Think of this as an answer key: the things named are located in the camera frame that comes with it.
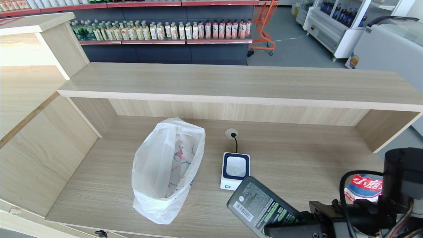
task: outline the chest freezer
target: chest freezer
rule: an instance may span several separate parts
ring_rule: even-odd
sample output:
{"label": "chest freezer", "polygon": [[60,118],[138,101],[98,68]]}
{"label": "chest freezer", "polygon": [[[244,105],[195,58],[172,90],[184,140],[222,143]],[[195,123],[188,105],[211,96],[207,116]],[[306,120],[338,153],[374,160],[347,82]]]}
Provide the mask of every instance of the chest freezer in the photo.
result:
{"label": "chest freezer", "polygon": [[[423,23],[411,17],[381,17],[370,22],[346,67],[395,71],[423,93]],[[413,127],[423,135],[423,118]]]}

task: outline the orange shopping cart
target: orange shopping cart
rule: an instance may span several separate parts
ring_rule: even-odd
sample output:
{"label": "orange shopping cart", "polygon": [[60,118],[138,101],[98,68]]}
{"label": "orange shopping cart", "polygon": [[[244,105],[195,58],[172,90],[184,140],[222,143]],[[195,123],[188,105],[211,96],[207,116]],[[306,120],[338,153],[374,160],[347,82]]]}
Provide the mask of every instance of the orange shopping cart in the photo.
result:
{"label": "orange shopping cart", "polygon": [[254,6],[253,12],[253,23],[258,31],[259,39],[254,39],[253,44],[267,42],[267,47],[260,46],[249,46],[250,51],[248,55],[254,53],[253,49],[270,50],[269,55],[273,55],[275,51],[275,42],[271,40],[270,34],[264,31],[264,27],[269,24],[269,21],[275,11],[279,0],[260,0],[257,5]]}

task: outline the wooden counter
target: wooden counter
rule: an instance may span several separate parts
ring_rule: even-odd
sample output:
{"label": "wooden counter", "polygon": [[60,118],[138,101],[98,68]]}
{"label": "wooden counter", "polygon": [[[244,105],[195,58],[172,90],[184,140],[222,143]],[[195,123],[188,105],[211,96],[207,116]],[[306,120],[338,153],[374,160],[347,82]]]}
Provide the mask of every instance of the wooden counter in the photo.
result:
{"label": "wooden counter", "polygon": [[299,210],[308,210],[308,201],[330,204],[338,198],[339,180],[347,171],[382,170],[354,127],[186,120],[205,128],[205,153],[178,216],[170,225],[157,225],[132,208],[131,171],[135,151],[162,120],[118,116],[46,219],[159,237],[253,238],[226,207],[232,192],[220,189],[223,153],[235,150],[225,136],[231,127],[239,131],[239,153],[251,156],[251,174]]}
{"label": "wooden counter", "polygon": [[[117,232],[111,238],[252,238],[219,188],[222,155],[234,149],[227,128],[239,131],[251,174],[307,210],[337,198],[345,172],[381,171],[375,152],[423,112],[423,95],[394,72],[90,63],[66,22],[72,13],[32,17],[0,27],[0,206],[49,231],[53,222],[84,238],[96,229]],[[157,225],[132,208],[131,170],[169,117],[205,128],[206,147],[181,212]]]}

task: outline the red shelf edge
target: red shelf edge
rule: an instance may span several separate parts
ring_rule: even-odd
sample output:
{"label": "red shelf edge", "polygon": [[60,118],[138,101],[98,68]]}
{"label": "red shelf edge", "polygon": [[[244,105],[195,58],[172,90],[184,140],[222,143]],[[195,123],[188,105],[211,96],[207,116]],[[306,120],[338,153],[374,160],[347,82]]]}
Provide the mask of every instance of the red shelf edge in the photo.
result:
{"label": "red shelf edge", "polygon": [[107,4],[106,3],[90,3],[90,4],[79,4],[79,5],[73,5],[73,6],[43,8],[41,9],[41,12],[66,11],[66,10],[77,10],[77,9],[95,9],[95,8],[107,8]]}
{"label": "red shelf edge", "polygon": [[126,2],[126,3],[107,3],[108,8],[125,7],[178,7],[181,2]]}
{"label": "red shelf edge", "polygon": [[241,39],[236,39],[236,40],[227,40],[227,39],[210,39],[210,40],[205,40],[205,39],[192,39],[192,40],[187,40],[187,44],[251,44],[253,42],[252,38],[247,38],[245,40],[241,40]]}
{"label": "red shelf edge", "polygon": [[201,1],[182,1],[182,6],[217,6],[217,5],[256,5],[259,0],[224,0],[224,1],[212,1],[212,0],[201,0]]}
{"label": "red shelf edge", "polygon": [[80,41],[81,45],[93,45],[93,44],[122,44],[121,41]]}
{"label": "red shelf edge", "polygon": [[185,40],[147,40],[147,41],[122,41],[122,44],[186,44]]}
{"label": "red shelf edge", "polygon": [[16,11],[2,11],[0,13],[0,17],[11,17],[11,16],[19,16],[25,14],[34,14],[34,13],[41,13],[40,9],[25,9],[25,10],[16,10]]}

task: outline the barcode label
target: barcode label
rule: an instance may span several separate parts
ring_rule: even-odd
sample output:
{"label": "barcode label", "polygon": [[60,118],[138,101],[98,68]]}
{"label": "barcode label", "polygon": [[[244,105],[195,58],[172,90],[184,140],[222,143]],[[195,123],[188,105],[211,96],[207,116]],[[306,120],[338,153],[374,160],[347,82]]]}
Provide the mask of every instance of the barcode label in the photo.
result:
{"label": "barcode label", "polygon": [[247,211],[238,201],[235,201],[233,207],[249,222],[254,218],[254,216]]}

